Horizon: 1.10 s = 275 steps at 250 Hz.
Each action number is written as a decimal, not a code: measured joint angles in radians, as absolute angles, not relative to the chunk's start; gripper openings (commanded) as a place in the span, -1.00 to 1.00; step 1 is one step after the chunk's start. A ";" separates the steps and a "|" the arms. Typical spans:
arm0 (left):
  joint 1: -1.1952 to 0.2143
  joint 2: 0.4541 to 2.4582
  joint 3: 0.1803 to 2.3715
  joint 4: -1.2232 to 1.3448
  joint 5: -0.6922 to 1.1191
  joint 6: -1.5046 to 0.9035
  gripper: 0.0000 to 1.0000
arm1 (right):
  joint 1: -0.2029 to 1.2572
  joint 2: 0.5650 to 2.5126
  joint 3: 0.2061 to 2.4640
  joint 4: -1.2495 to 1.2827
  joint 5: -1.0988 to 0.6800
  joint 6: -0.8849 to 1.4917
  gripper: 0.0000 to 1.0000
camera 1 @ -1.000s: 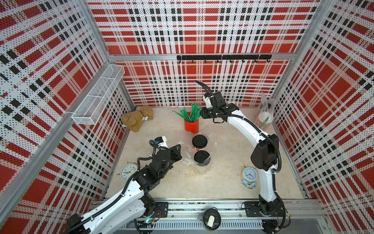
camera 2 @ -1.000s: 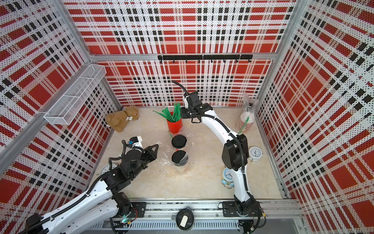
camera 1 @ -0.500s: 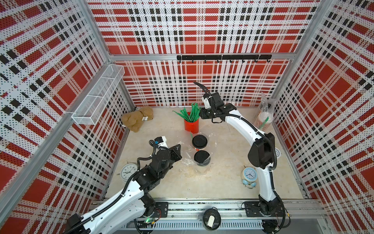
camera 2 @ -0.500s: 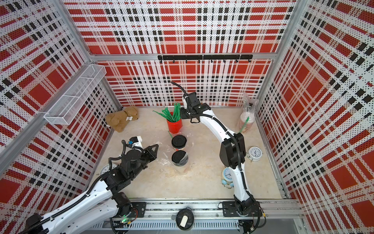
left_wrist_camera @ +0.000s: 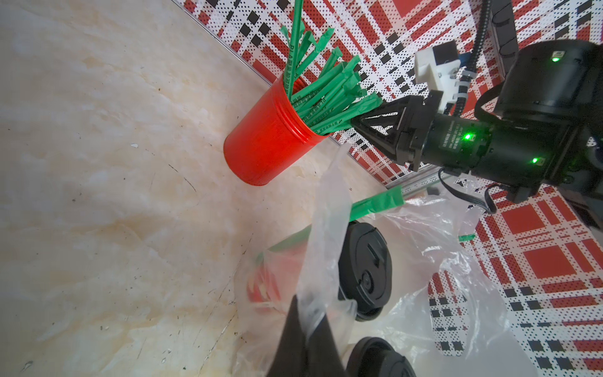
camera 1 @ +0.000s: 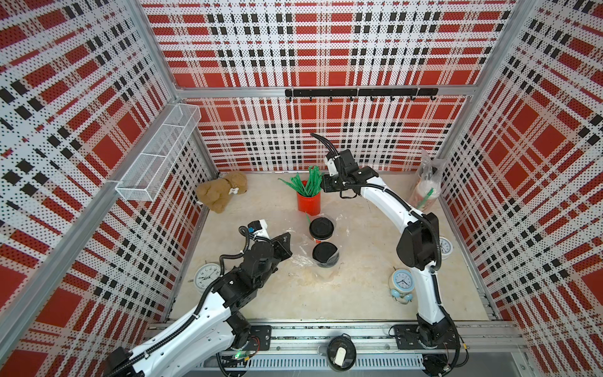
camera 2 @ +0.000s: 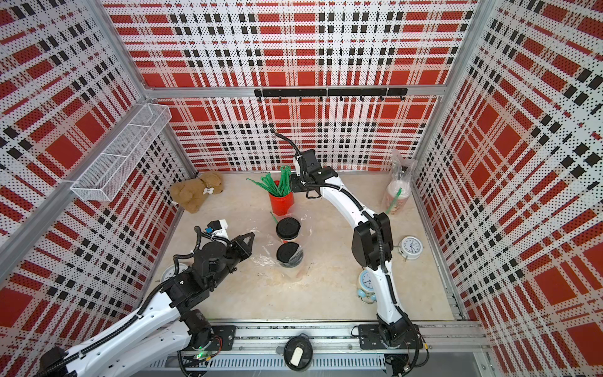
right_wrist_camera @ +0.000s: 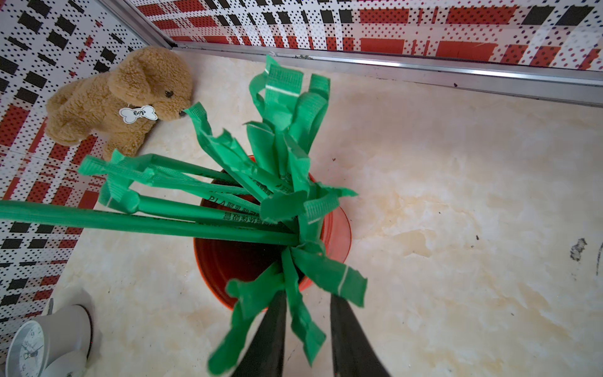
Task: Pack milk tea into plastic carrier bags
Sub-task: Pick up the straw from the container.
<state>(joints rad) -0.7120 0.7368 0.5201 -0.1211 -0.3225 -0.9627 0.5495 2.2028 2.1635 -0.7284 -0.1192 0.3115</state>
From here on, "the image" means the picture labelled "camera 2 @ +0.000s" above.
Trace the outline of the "black lid red cup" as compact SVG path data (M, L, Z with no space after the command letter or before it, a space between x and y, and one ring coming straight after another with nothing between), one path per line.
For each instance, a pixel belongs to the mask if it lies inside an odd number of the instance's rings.
M282 218L276 224L276 235L283 243L295 242L301 231L301 223L296 218Z

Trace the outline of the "single green straw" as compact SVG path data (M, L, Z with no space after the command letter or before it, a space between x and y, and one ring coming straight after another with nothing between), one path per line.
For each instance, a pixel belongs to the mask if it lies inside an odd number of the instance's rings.
M395 213L400 207L400 201L402 199L402 194L404 190L402 188L398 189L387 189L384 196L384 207L385 213L390 215Z

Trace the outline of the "clear plastic carrier bag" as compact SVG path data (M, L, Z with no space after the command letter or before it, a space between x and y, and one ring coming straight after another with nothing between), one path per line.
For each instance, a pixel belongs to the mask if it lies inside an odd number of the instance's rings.
M382 200L387 215L399 212L410 198L412 176L417 166L416 160L404 158L398 150L393 150L391 163L390 182Z

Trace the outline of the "white lid milk tea cup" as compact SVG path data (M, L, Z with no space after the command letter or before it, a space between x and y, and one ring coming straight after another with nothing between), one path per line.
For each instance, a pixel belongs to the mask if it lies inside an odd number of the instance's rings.
M406 181L392 181L387 185L383 198L386 213L395 214L402 209L411 196L411 187Z

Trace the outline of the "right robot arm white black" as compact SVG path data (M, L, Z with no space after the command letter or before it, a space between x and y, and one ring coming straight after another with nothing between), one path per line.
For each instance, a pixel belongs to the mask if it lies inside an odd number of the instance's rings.
M295 175L290 178L295 193L317 193L345 218L353 229L351 251L369 276L377 304L378 333L387 347L412 343L420 347L420 335L400 303L393 277L394 242L388 215L376 213L359 201L332 167L323 167L313 149L295 149Z

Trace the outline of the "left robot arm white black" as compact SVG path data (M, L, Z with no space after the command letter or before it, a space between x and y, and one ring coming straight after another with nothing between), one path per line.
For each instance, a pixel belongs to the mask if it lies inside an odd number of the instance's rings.
M254 234L227 240L196 230L193 264L155 287L138 309L68 350L42 355L40 376L132 375L171 353L204 348L215 339L209 321L196 308L252 255Z

